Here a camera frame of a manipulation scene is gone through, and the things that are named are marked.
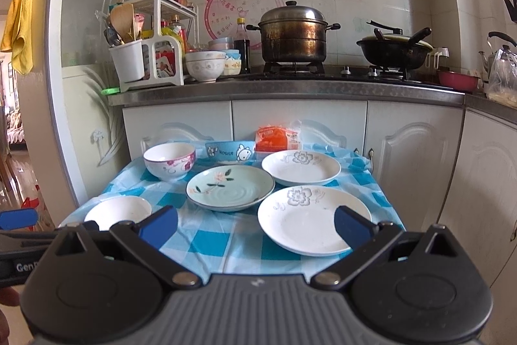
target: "blue checkered tablecloth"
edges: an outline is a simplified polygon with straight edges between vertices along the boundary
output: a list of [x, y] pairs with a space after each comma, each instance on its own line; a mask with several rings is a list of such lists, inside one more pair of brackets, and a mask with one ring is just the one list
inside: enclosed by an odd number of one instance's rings
[[[370, 173], [370, 161], [354, 152], [336, 147], [304, 145], [304, 149], [323, 152], [341, 164], [340, 175], [327, 184], [342, 189], [366, 204], [373, 222], [394, 221], [402, 225], [381, 188]], [[118, 195], [140, 196], [153, 211], [172, 205], [178, 211], [178, 230], [160, 251], [206, 282], [211, 273], [293, 274], [309, 278], [347, 253], [331, 257], [307, 257], [291, 253], [274, 243], [260, 228], [255, 205], [234, 213], [204, 210], [187, 201], [185, 186], [197, 173], [213, 167], [204, 144], [196, 144], [197, 160], [183, 180], [167, 183], [158, 180], [145, 168], [140, 157], [129, 163], [108, 184], [102, 195], [90, 199], [70, 214], [61, 225], [82, 222], [89, 210], [102, 200]], [[249, 163], [260, 167], [260, 161]], [[275, 190], [284, 188], [277, 184]]]

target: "blue bowl with cartoon rabbit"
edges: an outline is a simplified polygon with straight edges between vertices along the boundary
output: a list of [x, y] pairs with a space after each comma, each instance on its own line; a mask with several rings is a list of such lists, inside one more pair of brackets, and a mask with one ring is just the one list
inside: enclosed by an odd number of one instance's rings
[[207, 142], [206, 154], [220, 164], [244, 164], [255, 158], [255, 141]]

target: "light green plate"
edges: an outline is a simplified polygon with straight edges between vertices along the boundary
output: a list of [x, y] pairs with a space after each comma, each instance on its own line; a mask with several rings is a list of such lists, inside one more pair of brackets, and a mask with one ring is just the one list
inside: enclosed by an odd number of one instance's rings
[[259, 203], [274, 188], [275, 181], [261, 168], [221, 165], [195, 175], [187, 184], [187, 197], [208, 210], [235, 212]]

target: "white plate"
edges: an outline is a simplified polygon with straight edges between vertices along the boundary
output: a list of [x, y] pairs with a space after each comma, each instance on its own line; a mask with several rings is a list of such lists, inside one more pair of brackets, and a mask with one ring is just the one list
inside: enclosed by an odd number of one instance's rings
[[212, 211], [235, 212], [267, 197], [275, 181], [264, 170], [250, 165], [221, 165], [196, 174], [187, 183], [187, 197]]
[[334, 212], [342, 205], [372, 220], [366, 205], [349, 193], [324, 186], [295, 186], [265, 198], [258, 208], [258, 222], [284, 249], [305, 256], [333, 256], [350, 249], [334, 228]]
[[341, 172], [331, 156], [299, 150], [275, 152], [265, 157], [262, 168], [284, 186], [326, 185]]

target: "white cabinet door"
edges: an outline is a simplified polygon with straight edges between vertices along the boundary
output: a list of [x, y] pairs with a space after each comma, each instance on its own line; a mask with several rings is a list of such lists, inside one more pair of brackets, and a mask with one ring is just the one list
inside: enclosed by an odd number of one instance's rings
[[233, 140], [229, 101], [131, 107], [123, 115], [131, 160], [170, 140]]
[[517, 130], [467, 112], [440, 223], [451, 229], [488, 285], [517, 244], [511, 241], [517, 219], [516, 162]]
[[484, 345], [514, 345], [517, 338], [517, 252], [514, 252], [490, 290], [494, 297], [494, 309], [487, 326], [481, 333]]
[[410, 231], [438, 219], [458, 152], [461, 108], [368, 102], [364, 156]]
[[269, 124], [300, 120], [302, 141], [363, 151], [365, 101], [242, 100], [233, 102], [235, 139], [255, 139]]

